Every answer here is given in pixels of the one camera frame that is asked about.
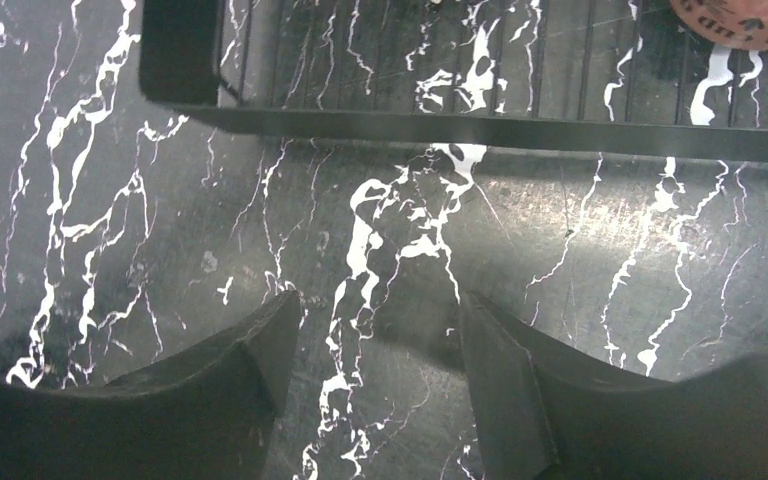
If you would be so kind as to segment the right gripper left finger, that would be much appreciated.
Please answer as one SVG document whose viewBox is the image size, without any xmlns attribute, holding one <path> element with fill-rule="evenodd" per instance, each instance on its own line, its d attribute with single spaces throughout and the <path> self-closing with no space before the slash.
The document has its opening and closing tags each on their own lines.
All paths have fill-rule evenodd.
<svg viewBox="0 0 768 480">
<path fill-rule="evenodd" d="M 0 380 L 0 479 L 257 479 L 302 318 L 285 291 L 240 323 L 102 386 Z"/>
</svg>

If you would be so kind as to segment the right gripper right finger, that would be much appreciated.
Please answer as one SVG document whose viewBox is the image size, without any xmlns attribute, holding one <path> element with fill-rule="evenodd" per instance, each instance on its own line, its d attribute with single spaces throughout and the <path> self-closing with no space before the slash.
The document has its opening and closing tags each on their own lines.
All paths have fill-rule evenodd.
<svg viewBox="0 0 768 480">
<path fill-rule="evenodd" d="M 477 293 L 463 298 L 459 331 L 490 479 L 768 479 L 768 356 L 654 379 Z"/>
</svg>

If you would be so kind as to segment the black wire dish rack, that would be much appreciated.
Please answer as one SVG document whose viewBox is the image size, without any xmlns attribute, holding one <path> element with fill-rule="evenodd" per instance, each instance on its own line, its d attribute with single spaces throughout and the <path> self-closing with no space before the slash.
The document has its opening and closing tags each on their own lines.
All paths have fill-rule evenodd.
<svg viewBox="0 0 768 480">
<path fill-rule="evenodd" d="M 670 1 L 146 1 L 139 85 L 229 133 L 768 163 L 768 51 Z"/>
</svg>

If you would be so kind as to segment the large brown mug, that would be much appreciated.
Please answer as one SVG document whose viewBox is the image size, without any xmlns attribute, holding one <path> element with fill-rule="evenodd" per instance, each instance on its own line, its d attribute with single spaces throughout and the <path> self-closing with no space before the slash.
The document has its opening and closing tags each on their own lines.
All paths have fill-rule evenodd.
<svg viewBox="0 0 768 480">
<path fill-rule="evenodd" d="M 671 0 L 692 31 L 733 49 L 768 51 L 768 0 Z"/>
</svg>

